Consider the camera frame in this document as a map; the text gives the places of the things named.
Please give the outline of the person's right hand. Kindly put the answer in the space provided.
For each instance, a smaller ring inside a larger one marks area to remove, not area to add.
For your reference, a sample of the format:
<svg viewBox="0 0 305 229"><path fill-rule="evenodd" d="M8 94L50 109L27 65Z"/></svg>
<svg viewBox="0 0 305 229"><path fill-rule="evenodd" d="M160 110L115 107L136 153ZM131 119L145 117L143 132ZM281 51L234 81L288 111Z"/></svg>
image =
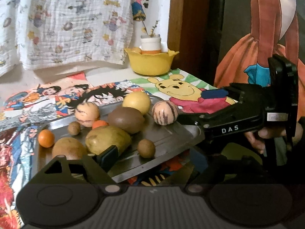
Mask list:
<svg viewBox="0 0 305 229"><path fill-rule="evenodd" d="M295 146L297 143L299 143L302 139L304 133L304 129L300 123L296 124L296 133L295 136L292 137L292 146ZM245 133L245 137L249 141L249 143L252 145L253 148L255 148L260 154L264 153L264 150L266 148L266 140L272 139L272 138L280 138L285 137L286 138L286 130L283 128L266 128L259 131L250 131Z"/></svg>

